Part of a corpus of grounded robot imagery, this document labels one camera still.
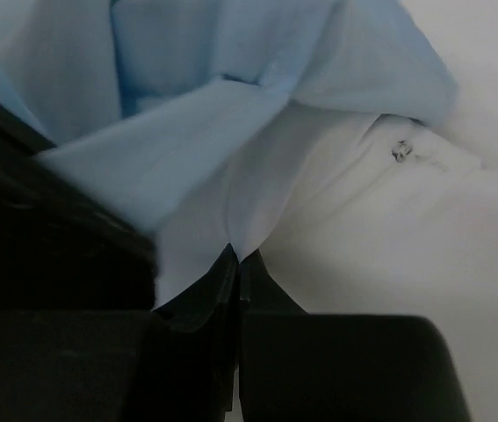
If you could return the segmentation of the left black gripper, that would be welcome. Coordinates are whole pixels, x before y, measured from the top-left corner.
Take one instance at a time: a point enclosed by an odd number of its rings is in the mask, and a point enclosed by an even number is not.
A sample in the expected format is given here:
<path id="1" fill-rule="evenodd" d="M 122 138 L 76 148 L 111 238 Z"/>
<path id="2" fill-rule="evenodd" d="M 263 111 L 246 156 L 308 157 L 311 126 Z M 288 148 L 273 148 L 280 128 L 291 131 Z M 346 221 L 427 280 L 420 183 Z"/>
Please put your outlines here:
<path id="1" fill-rule="evenodd" d="M 0 309 L 150 309 L 152 243 L 39 164 L 51 146 L 0 105 Z"/>

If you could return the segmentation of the light blue pillowcase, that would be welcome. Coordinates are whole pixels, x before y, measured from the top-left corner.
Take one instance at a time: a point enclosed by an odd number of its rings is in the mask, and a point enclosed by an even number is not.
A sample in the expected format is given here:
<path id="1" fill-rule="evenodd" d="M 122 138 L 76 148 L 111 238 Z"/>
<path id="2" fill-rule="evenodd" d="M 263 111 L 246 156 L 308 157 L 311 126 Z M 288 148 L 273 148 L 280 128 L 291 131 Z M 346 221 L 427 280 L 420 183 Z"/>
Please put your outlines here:
<path id="1" fill-rule="evenodd" d="M 161 304 L 264 243 L 330 129 L 434 124 L 455 96 L 397 1 L 0 1 L 0 104 L 156 241 Z"/>

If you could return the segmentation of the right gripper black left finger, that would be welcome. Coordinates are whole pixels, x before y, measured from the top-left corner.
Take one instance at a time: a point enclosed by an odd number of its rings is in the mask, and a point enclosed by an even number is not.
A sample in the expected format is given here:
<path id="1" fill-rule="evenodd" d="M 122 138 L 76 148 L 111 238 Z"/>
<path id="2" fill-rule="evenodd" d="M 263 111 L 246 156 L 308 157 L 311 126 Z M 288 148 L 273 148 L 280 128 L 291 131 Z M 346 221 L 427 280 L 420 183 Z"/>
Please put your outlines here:
<path id="1" fill-rule="evenodd" d="M 134 420 L 224 420 L 233 401 L 237 270 L 227 246 L 206 274 L 154 311 L 134 375 Z"/>

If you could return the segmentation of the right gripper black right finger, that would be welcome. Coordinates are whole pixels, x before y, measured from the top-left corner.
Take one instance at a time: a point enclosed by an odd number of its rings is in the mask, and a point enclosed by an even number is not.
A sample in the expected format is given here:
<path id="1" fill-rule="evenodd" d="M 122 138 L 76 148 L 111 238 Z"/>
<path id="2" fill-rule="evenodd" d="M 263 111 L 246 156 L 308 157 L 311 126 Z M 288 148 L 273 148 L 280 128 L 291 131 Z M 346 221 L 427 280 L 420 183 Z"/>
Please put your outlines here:
<path id="1" fill-rule="evenodd" d="M 419 316 L 311 314 L 254 252 L 240 266 L 247 421 L 467 421 L 451 354 Z"/>

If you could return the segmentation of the white pillow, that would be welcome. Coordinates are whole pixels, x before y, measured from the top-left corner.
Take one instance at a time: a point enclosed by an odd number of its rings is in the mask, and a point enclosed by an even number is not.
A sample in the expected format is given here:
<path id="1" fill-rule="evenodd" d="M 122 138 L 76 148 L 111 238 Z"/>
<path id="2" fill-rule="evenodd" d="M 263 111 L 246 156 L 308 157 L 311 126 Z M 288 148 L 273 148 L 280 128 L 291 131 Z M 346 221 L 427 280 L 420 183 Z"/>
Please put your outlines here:
<path id="1" fill-rule="evenodd" d="M 498 421 L 498 172 L 412 120 L 292 105 L 156 242 L 159 303 L 231 245 L 304 309 L 427 317 L 473 418 Z"/>

